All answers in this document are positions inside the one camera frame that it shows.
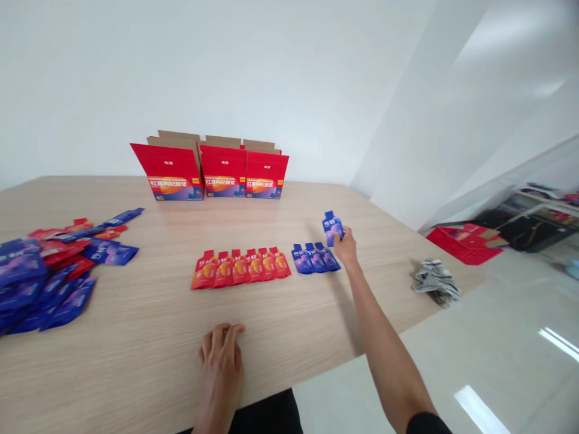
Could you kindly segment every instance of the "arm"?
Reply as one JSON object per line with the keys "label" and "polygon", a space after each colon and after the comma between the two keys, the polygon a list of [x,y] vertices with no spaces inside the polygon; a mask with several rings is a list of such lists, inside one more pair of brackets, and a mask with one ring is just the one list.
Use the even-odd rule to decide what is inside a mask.
{"label": "arm", "polygon": [[364,341],[370,372],[384,414],[398,434],[406,433],[408,422],[418,413],[436,414],[420,373],[394,327],[376,301],[356,256],[352,230],[334,234],[334,248],[344,263]]}

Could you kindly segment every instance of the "pile of gel pouches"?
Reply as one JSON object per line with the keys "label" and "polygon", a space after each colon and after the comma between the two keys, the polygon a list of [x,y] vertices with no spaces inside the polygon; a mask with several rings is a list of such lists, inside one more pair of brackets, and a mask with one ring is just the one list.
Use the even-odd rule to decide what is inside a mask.
{"label": "pile of gel pouches", "polygon": [[214,256],[213,250],[207,250],[197,261],[191,289],[224,288],[259,281],[284,278],[291,275],[288,261],[277,247],[249,249],[247,255],[241,250],[219,252]]}
{"label": "pile of gel pouches", "polygon": [[125,265],[139,251],[111,241],[143,208],[99,226],[84,219],[63,229],[38,229],[0,245],[0,336],[53,329],[84,310],[95,287],[90,269]]}
{"label": "pile of gel pouches", "polygon": [[294,244],[291,252],[296,263],[296,269],[301,274],[315,272],[338,271],[341,267],[334,254],[326,249],[322,243],[306,243],[302,249],[301,244]]}

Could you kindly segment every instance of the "white wall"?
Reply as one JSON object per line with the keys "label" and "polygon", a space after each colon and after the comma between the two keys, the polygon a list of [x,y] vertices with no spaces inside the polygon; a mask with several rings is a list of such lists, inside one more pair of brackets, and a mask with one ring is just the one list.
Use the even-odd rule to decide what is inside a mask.
{"label": "white wall", "polygon": [[272,140],[349,184],[436,0],[0,4],[0,189],[139,175],[156,130]]}
{"label": "white wall", "polygon": [[440,0],[352,187],[420,228],[479,170],[467,191],[556,146],[579,131],[578,43],[568,2]]}

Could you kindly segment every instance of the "red box on floor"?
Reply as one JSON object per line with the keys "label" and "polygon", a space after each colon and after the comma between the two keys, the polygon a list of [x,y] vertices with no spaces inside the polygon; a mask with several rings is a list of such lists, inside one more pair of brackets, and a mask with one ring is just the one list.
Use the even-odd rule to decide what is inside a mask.
{"label": "red box on floor", "polygon": [[247,151],[198,145],[207,197],[245,197]]}
{"label": "red box on floor", "polygon": [[269,151],[247,151],[247,193],[249,198],[280,199],[288,156]]}
{"label": "red box on floor", "polygon": [[203,183],[192,149],[131,143],[155,199],[203,200]]}

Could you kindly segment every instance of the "dark pants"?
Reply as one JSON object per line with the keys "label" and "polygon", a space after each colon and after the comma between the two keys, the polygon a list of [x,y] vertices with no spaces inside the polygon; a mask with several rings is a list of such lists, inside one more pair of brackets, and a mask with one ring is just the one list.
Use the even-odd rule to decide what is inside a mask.
{"label": "dark pants", "polygon": [[[179,434],[190,434],[193,428]],[[303,434],[300,414],[291,389],[279,392],[235,412],[229,434]]]}

